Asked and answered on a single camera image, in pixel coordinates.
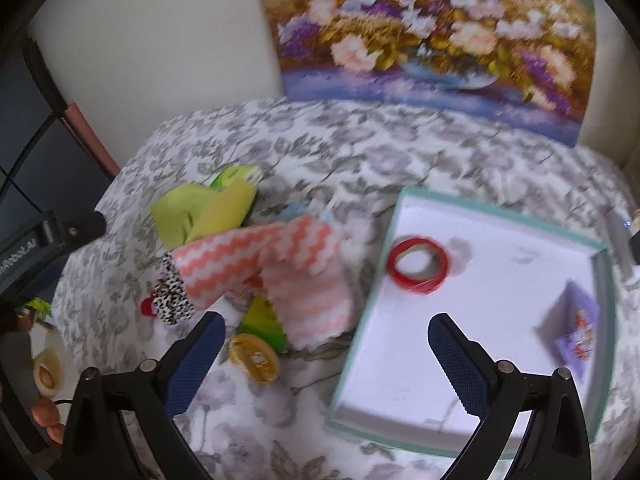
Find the black white leopard scrunchie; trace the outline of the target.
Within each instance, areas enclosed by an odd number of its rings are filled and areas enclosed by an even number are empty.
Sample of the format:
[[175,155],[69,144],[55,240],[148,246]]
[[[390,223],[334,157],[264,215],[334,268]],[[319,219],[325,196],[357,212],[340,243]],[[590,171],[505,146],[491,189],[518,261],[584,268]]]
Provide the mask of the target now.
[[174,258],[168,252],[160,259],[160,279],[152,289],[152,309],[166,325],[186,322],[194,315],[183,280],[175,266]]

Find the floral flower painting canvas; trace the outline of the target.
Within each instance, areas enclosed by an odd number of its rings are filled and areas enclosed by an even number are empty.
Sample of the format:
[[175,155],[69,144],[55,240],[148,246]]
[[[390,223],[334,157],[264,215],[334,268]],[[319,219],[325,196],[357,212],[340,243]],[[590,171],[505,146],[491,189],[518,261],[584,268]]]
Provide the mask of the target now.
[[457,110],[577,142],[593,0],[262,0],[285,95]]

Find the black power adapter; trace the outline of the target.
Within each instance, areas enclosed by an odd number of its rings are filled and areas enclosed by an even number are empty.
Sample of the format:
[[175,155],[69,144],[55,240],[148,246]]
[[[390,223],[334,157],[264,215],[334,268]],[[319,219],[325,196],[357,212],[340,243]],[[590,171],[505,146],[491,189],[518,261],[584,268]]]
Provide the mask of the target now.
[[640,216],[636,214],[629,225],[629,250],[634,264],[640,264]]

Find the pink white striped fluffy cloth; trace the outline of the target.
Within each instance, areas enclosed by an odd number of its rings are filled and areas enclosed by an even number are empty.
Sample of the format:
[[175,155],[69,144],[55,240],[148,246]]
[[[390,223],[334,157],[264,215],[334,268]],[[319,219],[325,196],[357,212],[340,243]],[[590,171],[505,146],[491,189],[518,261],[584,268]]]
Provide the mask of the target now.
[[171,263],[195,309],[249,288],[270,302],[292,347],[312,350],[355,323],[340,245],[330,226],[303,214],[196,240]]

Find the red tape roll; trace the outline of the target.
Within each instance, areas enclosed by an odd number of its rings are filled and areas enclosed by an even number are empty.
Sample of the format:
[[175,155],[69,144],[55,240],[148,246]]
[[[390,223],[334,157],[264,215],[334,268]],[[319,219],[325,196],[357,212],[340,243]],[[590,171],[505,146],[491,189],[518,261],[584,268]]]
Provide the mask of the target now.
[[407,237],[387,255],[386,273],[402,290],[428,295],[442,286],[449,275],[446,250],[428,237]]

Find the teal rimmed white box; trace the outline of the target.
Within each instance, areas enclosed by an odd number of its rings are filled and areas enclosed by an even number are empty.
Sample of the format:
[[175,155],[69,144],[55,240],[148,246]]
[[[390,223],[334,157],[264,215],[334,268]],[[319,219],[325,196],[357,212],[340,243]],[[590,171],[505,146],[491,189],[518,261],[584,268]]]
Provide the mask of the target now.
[[564,292],[579,285],[598,305],[594,347],[574,379],[587,429],[596,434],[611,388],[616,287],[605,244],[478,200],[405,188],[383,247],[425,236],[454,267],[427,295],[378,270],[326,415],[328,425],[404,450],[452,457],[478,420],[458,400],[427,342],[446,313],[494,359],[522,372],[552,373],[566,331]]

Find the grey floral tablecloth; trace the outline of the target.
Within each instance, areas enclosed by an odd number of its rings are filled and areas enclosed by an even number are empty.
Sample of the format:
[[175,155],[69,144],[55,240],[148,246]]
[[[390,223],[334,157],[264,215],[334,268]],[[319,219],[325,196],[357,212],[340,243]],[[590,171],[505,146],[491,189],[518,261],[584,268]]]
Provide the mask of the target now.
[[[163,255],[152,205],[224,168],[258,168],[254,216],[305,204],[345,240],[357,296],[367,296],[399,191],[476,198],[599,240],[605,213],[638,208],[606,157],[502,122],[429,108],[358,102],[250,101],[165,122],[99,201],[104,237],[74,252],[53,299],[78,370],[128,372],[184,335],[140,311]],[[395,450],[326,426],[349,336],[283,361],[260,386],[217,363],[177,424],[217,479],[437,479],[445,457]]]

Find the green leaf packet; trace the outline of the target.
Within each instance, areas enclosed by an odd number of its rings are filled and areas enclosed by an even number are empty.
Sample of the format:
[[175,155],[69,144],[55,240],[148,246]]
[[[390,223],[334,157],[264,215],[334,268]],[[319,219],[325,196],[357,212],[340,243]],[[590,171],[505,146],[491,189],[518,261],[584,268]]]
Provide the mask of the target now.
[[252,299],[238,328],[239,334],[250,334],[270,345],[277,353],[288,351],[288,337],[270,302],[256,296]]

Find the blue face mask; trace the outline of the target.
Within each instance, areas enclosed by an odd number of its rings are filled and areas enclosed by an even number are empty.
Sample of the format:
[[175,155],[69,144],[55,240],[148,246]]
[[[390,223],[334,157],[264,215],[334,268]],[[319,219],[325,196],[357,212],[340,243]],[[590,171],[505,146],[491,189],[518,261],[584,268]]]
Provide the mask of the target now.
[[335,222],[334,215],[329,206],[318,200],[303,200],[302,202],[269,206],[258,212],[255,217],[255,222],[289,222],[305,214],[309,214],[326,224],[333,224]]

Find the green tissue packet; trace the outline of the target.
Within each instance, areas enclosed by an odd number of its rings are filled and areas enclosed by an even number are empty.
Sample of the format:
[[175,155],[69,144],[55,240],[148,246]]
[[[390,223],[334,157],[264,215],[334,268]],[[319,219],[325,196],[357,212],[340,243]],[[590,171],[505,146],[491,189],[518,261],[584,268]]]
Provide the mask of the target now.
[[221,170],[209,186],[216,191],[223,191],[236,180],[256,184],[262,180],[262,168],[259,166],[229,166]]

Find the purple card packet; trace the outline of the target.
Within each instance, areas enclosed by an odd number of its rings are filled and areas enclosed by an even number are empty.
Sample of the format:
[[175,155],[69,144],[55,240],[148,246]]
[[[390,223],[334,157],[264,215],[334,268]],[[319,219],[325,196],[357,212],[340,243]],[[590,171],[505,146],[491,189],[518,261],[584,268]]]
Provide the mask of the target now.
[[599,318],[600,306],[593,296],[568,281],[535,333],[555,362],[583,380],[596,348]]

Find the orange gold round object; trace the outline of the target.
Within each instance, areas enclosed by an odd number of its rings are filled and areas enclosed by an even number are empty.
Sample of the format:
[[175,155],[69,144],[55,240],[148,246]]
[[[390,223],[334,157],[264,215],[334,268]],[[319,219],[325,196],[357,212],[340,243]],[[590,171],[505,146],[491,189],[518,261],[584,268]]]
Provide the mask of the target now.
[[252,334],[237,334],[232,338],[229,360],[258,384],[271,384],[280,374],[277,353],[269,344]]

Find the red pink pipe-cleaner flower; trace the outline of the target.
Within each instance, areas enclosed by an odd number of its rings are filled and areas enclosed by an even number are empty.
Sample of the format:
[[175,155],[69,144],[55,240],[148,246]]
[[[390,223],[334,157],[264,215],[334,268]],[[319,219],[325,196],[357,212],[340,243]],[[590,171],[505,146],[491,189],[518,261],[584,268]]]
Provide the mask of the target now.
[[156,315],[154,306],[153,306],[153,298],[151,296],[146,297],[142,300],[140,304],[141,314],[146,316],[147,318],[154,318]]

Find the yellow-green microfiber cloth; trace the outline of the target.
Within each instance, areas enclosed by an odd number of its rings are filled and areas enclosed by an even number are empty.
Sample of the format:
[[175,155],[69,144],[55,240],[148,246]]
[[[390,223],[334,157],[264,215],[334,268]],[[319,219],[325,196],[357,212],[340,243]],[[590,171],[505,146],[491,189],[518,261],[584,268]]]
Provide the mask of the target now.
[[238,228],[250,212],[257,188],[236,179],[222,190],[205,185],[180,184],[151,208],[164,246],[173,250],[221,232]]

